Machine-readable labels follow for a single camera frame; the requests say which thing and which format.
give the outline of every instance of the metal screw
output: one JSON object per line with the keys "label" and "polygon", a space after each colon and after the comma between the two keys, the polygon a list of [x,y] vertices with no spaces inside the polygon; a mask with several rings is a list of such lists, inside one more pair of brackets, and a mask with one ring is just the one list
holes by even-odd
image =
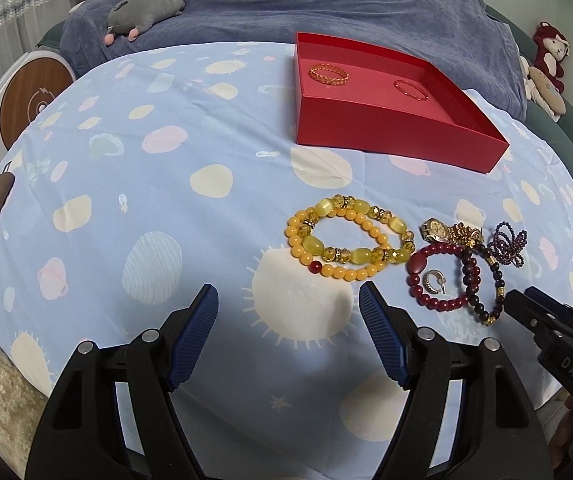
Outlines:
{"label": "metal screw", "polygon": [[81,354],[88,354],[91,350],[93,350],[91,341],[83,341],[78,345],[78,352]]}
{"label": "metal screw", "polygon": [[436,333],[427,326],[418,329],[418,337],[424,341],[431,341],[435,336]]}
{"label": "metal screw", "polygon": [[152,343],[153,341],[157,341],[159,336],[160,333],[157,330],[155,329],[147,330],[142,334],[142,341],[144,341],[145,343]]}
{"label": "metal screw", "polygon": [[492,337],[487,337],[484,340],[484,346],[486,346],[487,350],[495,352],[496,350],[500,349],[500,342]]}

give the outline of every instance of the gray stuffed animal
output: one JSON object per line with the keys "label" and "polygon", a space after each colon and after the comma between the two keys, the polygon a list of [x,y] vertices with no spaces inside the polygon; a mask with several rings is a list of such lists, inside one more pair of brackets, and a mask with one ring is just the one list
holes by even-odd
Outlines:
{"label": "gray stuffed animal", "polygon": [[104,43],[112,45],[117,34],[128,35],[129,41],[135,41],[153,23],[182,14],[184,5],[184,0],[124,0],[108,14]]}

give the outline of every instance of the gold ring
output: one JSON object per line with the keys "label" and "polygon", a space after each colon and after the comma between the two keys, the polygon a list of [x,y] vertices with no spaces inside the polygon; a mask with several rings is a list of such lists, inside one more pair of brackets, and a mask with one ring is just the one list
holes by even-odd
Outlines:
{"label": "gold ring", "polygon": [[[431,282],[429,281],[429,276],[435,276],[438,279],[438,284],[440,288],[435,288],[433,285],[431,285]],[[422,277],[422,285],[424,285],[424,288],[428,293],[434,295],[439,294],[440,292],[442,292],[442,294],[447,293],[447,291],[445,290],[446,282],[447,279],[445,278],[444,274],[442,274],[442,272],[436,269],[428,270],[427,272],[424,273],[424,276]]]}
{"label": "gold ring", "polygon": [[[329,77],[327,75],[322,75],[318,73],[318,70],[326,70],[326,72],[333,72],[334,74],[339,75],[340,77]],[[346,70],[342,70],[339,66],[334,65],[313,65],[309,69],[309,75],[311,78],[315,79],[319,83],[323,83],[325,85],[345,85],[349,80],[349,73]]]}
{"label": "gold ring", "polygon": [[[407,86],[410,86],[414,90],[417,90],[418,92],[420,92],[422,94],[422,97],[418,97],[417,95],[410,94],[404,88],[401,88],[401,86],[400,86],[401,83],[405,84]],[[422,88],[420,88],[419,86],[415,85],[414,83],[412,83],[410,81],[405,81],[404,79],[396,79],[393,82],[393,86],[395,86],[400,92],[402,92],[407,97],[415,99],[416,101],[428,101],[429,100],[429,94],[427,94],[425,91],[423,91]]]}

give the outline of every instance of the blue blanket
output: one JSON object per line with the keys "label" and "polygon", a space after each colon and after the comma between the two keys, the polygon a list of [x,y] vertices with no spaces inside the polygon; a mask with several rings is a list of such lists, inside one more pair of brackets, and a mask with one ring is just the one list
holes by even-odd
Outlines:
{"label": "blue blanket", "polygon": [[79,76],[133,52],[213,41],[293,43],[301,30],[429,60],[460,88],[477,90],[517,120],[526,117],[516,43],[481,0],[186,0],[181,16],[107,48],[106,17],[120,1],[89,0],[67,20],[60,48]]}

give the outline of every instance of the blue gripper pad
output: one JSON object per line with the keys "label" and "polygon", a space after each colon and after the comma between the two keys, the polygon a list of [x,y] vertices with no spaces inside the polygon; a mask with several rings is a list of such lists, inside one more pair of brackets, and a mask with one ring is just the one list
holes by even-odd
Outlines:
{"label": "blue gripper pad", "polygon": [[406,348],[395,330],[391,326],[382,297],[374,292],[365,283],[360,287],[359,293],[360,314],[365,320],[365,325],[371,334],[380,360],[387,375],[404,387],[409,384],[411,374],[407,369]]}
{"label": "blue gripper pad", "polygon": [[204,297],[196,305],[190,319],[186,322],[182,333],[171,350],[171,362],[167,382],[172,389],[176,389],[193,373],[193,368],[204,348],[215,317],[217,316],[218,297],[217,290],[211,286]]}

